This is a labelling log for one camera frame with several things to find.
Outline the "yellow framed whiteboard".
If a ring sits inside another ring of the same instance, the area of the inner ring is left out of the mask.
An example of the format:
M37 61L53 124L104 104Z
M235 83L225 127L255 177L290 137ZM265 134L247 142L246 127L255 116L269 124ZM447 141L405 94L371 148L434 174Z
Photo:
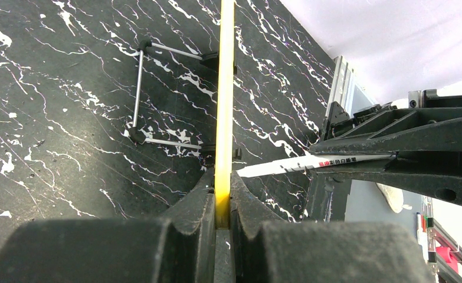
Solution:
M215 226L230 227L232 127L234 98L234 11L232 0L221 2L219 39L217 130L215 155Z

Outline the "white black whiteboard marker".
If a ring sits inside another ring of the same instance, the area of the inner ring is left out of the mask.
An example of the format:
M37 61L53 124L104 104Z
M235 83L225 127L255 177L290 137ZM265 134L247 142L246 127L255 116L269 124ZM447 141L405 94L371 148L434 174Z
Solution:
M338 166L348 163L379 160L392 157L392 154L372 155L315 155L291 157L287 159L274 160L272 162L246 166L237 170L240 177L259 177L265 175L278 175L283 173L312 170L321 167Z

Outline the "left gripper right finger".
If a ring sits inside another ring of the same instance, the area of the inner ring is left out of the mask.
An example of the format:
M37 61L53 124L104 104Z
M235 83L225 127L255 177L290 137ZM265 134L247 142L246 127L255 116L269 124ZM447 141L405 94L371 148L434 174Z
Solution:
M235 282L434 282L416 240L379 222L288 222L231 174Z

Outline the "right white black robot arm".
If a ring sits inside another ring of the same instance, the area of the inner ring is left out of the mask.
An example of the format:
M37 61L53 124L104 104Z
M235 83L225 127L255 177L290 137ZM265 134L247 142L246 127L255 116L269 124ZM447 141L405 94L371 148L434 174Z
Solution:
M412 91L408 107L374 105L348 116L332 103L310 148L342 162L316 173L376 182L462 206L462 96Z

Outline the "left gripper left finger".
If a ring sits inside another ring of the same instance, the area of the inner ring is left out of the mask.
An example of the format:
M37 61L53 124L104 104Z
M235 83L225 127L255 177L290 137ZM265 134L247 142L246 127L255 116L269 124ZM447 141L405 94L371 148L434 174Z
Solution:
M212 282L213 179L158 216L28 222L0 252L0 282Z

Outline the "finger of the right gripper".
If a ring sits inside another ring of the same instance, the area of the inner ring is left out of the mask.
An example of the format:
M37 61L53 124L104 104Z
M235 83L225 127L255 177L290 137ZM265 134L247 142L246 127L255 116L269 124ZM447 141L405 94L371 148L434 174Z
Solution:
M309 152L462 152L462 107L387 110L340 136L312 145Z
M462 154L422 160L381 159L315 170L334 179L381 183L462 206Z

